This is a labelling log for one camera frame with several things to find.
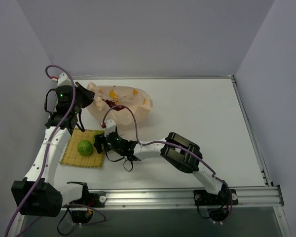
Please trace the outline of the green fake pear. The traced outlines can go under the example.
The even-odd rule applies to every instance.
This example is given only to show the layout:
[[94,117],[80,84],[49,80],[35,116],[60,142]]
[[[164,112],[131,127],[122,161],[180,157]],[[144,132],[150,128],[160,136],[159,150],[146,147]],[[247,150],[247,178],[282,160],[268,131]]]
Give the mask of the green fake pear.
[[92,141],[93,141],[93,143],[95,143],[95,140],[96,140],[96,136],[98,136],[98,135],[102,135],[104,132],[103,131],[101,131],[101,130],[97,130],[97,131],[95,131],[95,133],[92,135]]

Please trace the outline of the green fake cabbage ball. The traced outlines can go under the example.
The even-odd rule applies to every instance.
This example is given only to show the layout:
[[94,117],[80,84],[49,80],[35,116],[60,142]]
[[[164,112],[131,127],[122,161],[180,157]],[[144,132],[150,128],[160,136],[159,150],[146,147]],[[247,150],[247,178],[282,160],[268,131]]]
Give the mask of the green fake cabbage ball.
[[77,145],[77,151],[82,156],[89,156],[93,153],[93,145],[88,140],[82,140]]

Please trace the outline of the red fake grape bunch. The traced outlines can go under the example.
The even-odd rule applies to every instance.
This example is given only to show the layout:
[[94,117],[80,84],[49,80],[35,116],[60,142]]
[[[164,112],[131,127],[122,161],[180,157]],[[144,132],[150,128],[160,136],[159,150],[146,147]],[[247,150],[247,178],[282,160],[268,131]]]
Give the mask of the red fake grape bunch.
[[110,108],[113,108],[116,111],[121,111],[124,109],[123,106],[117,105],[114,101],[108,99],[102,99]]

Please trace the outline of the translucent banana-print plastic bag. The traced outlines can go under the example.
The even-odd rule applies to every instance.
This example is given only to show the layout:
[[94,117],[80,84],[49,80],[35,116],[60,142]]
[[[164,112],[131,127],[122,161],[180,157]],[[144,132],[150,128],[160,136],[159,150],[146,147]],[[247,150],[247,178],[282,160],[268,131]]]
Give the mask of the translucent banana-print plastic bag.
[[102,100],[114,101],[117,105],[127,106],[134,114],[137,122],[144,121],[153,108],[153,101],[145,91],[129,86],[96,85],[90,82],[87,89],[95,93],[94,101],[87,107],[89,113],[102,122],[110,107]]

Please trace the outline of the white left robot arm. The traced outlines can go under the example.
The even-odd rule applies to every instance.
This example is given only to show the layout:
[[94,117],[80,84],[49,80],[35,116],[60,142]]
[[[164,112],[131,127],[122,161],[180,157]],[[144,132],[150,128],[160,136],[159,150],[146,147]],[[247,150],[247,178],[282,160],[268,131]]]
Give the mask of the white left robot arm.
[[56,217],[61,208],[76,201],[86,200],[86,183],[69,181],[54,187],[57,166],[73,134],[81,110],[93,102],[94,92],[78,82],[54,89],[57,105],[45,124],[45,137],[39,153],[23,180],[14,181],[11,191],[22,215]]

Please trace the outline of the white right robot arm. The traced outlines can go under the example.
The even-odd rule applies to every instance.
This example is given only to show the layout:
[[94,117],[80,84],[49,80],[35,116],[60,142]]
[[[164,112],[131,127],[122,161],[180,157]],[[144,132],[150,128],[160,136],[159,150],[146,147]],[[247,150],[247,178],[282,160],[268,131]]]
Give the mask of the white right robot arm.
[[205,188],[198,193],[201,205],[231,206],[238,203],[236,192],[217,177],[216,172],[203,161],[200,147],[190,140],[171,132],[158,141],[139,142],[126,140],[117,132],[94,136],[93,143],[98,153],[113,151],[133,167],[134,162],[151,158],[163,158],[180,172],[192,174]]

